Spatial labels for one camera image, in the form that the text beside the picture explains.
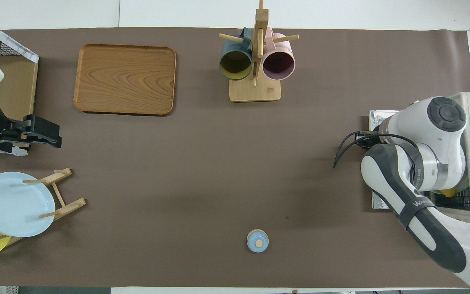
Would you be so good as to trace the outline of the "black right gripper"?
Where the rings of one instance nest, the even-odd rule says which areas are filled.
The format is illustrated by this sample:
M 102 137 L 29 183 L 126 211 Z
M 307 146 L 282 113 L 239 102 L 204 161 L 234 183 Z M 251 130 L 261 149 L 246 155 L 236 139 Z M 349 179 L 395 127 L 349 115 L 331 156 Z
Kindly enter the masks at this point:
M 374 145 L 382 144 L 378 132 L 360 132 L 355 135 L 355 140 L 358 140 L 355 144 L 362 149 L 370 149 Z

